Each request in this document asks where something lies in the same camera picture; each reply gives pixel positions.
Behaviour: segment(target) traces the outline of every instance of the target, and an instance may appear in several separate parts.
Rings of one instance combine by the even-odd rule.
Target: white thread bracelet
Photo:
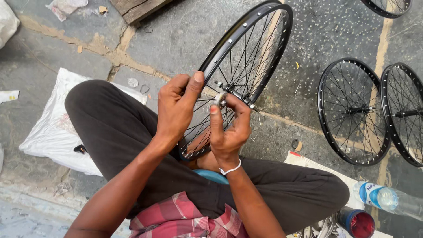
[[[230,170],[228,170],[228,171],[223,171],[223,169],[222,168],[219,168],[220,169],[220,172],[223,174],[223,175],[226,175],[227,173],[229,173],[229,172],[232,172],[232,171],[235,171],[235,170],[237,170],[237,169],[239,169],[241,167],[241,159],[239,159],[239,165],[236,167],[236,168],[234,168],[234,169],[230,169]]]

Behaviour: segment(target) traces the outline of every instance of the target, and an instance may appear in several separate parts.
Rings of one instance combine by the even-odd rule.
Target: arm
[[[204,74],[177,75],[159,92],[157,133],[147,147],[84,206],[65,238],[109,238],[131,210],[154,169],[191,122]]]
[[[222,115],[215,105],[210,107],[210,145],[219,166],[228,171],[239,164],[238,151],[251,133],[251,110],[234,95],[226,97],[235,111],[232,127],[223,132]],[[226,175],[236,208],[251,238],[280,237],[285,233],[242,167]]]

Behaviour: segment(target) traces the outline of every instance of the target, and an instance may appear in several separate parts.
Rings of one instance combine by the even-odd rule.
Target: bicycle wheel
[[[194,116],[178,143],[183,160],[210,150],[209,106],[214,96],[227,92],[251,108],[271,78],[288,43],[293,14],[277,0],[262,2],[244,14],[219,40],[200,69],[204,89],[194,106]],[[230,108],[222,110],[226,130],[234,118]]]
[[[376,14],[386,18],[404,15],[411,7],[411,0],[361,0]]]
[[[382,74],[382,111],[395,147],[406,161],[423,167],[423,85],[406,64],[388,66]]]
[[[321,76],[319,119],[329,145],[345,161],[370,166],[386,155],[390,136],[381,112],[379,78],[363,62],[343,58]]]

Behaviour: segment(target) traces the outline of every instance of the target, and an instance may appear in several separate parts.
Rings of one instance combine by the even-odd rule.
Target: plastic water bottle
[[[423,221],[423,198],[368,182],[356,183],[353,193],[354,197],[363,203],[393,214],[410,216]]]

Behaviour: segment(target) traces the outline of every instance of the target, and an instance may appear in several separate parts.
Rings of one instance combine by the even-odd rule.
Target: red checkered shirt
[[[203,216],[185,192],[158,202],[140,212],[129,226],[129,238],[248,238],[238,213],[225,204],[216,219]]]

